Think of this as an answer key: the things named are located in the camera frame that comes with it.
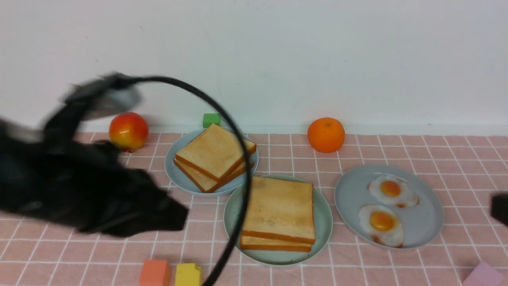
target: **green block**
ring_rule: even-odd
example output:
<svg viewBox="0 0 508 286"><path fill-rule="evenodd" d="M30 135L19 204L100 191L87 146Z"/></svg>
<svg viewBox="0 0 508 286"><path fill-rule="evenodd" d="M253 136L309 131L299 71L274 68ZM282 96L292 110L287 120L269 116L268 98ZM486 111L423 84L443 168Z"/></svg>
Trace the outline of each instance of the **green block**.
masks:
<svg viewBox="0 0 508 286"><path fill-rule="evenodd" d="M218 113L205 113L203 115L203 128L208 128L212 124L220 126L220 115Z"/></svg>

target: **toast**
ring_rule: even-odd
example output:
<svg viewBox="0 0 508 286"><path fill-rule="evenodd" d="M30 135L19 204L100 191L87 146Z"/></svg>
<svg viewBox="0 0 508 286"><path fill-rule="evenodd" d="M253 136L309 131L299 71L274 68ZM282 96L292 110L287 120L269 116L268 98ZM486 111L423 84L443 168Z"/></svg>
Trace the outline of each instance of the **toast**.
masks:
<svg viewBox="0 0 508 286"><path fill-rule="evenodd" d="M240 248L245 250L280 250L310 252L312 244L288 242L284 240L266 239L252 236L240 237Z"/></svg>
<svg viewBox="0 0 508 286"><path fill-rule="evenodd" d="M314 244L312 195L311 183L254 176L242 234Z"/></svg>
<svg viewBox="0 0 508 286"><path fill-rule="evenodd" d="M245 162L242 162L241 165L238 166L224 180L221 182L216 182L213 179L203 175L198 170L192 168L191 166L178 161L177 158L174 158L173 162L203 193L213 193L220 187L232 181L234 178L245 173Z"/></svg>
<svg viewBox="0 0 508 286"><path fill-rule="evenodd" d="M249 153L253 154L256 144L245 139L244 142ZM221 182L242 163L243 152L234 134L212 124L176 152L175 157L214 181Z"/></svg>

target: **fried egg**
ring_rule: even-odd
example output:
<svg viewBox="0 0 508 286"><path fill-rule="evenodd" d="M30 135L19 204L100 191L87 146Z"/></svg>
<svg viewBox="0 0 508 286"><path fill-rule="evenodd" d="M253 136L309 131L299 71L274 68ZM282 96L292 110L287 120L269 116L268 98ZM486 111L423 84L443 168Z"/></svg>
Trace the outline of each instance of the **fried egg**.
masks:
<svg viewBox="0 0 508 286"><path fill-rule="evenodd" d="M370 194L383 205L410 208L420 199L403 180L394 176L381 176L372 180L367 187Z"/></svg>
<svg viewBox="0 0 508 286"><path fill-rule="evenodd" d="M375 243L401 248L404 245L404 231L398 216L381 205L364 205L358 212L360 228Z"/></svg>

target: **red apple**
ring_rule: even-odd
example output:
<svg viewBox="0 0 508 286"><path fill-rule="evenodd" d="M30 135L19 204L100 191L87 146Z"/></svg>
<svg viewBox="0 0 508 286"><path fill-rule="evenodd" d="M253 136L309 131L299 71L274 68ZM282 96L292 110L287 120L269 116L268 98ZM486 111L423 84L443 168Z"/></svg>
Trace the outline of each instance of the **red apple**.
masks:
<svg viewBox="0 0 508 286"><path fill-rule="evenodd" d="M117 115L109 125L109 138L124 151L132 153L148 138L148 124L135 112Z"/></svg>

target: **light blue plate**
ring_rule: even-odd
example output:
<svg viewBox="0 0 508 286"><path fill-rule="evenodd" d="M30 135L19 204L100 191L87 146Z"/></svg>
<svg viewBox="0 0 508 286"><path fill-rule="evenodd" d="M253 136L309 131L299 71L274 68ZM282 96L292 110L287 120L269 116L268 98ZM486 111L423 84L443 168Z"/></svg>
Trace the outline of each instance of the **light blue plate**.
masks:
<svg viewBox="0 0 508 286"><path fill-rule="evenodd" d="M368 184L379 176L394 176L404 180L420 198L420 203L410 208L385 205L392 210L402 223L404 245L402 248L377 244L360 227L358 212L364 205L382 205L367 190ZM394 250L415 249L430 243L441 233L444 211L439 197L431 187L417 176L397 167L388 165L362 165L349 170L335 186L335 205L339 215L359 237L382 248Z"/></svg>
<svg viewBox="0 0 508 286"><path fill-rule="evenodd" d="M229 194L238 188L243 182L245 182L245 174L241 174L238 177L234 178L232 181L227 183L226 185L220 187L213 193L203 193L181 170L178 168L173 159L175 158L176 152L180 151L183 147L187 146L189 142L198 137L203 131L206 129L196 130L194 132L188 133L180 138L175 144L171 146L168 153L166 154L166 160L164 162L164 169L168 174L169 179L177 185L180 189L199 196L220 196ZM250 157L254 161L254 168L252 168L252 174L256 171L259 162L259 154L258 152L254 152L254 154Z"/></svg>
<svg viewBox="0 0 508 286"><path fill-rule="evenodd" d="M303 182L298 178L285 175L266 175L262 177ZM226 229L228 237L231 237L233 228L238 220L238 214L240 213L243 202L243 189L243 186L236 189L229 197L226 207L224 208L224 228ZM314 200L314 230L316 242L312 246L310 252L243 250L240 248L240 239L236 242L236 248L252 260L262 265L272 267L294 266L312 259L320 253L328 243L333 228L332 210L325 197L323 197L318 190L314 189L312 199Z"/></svg>

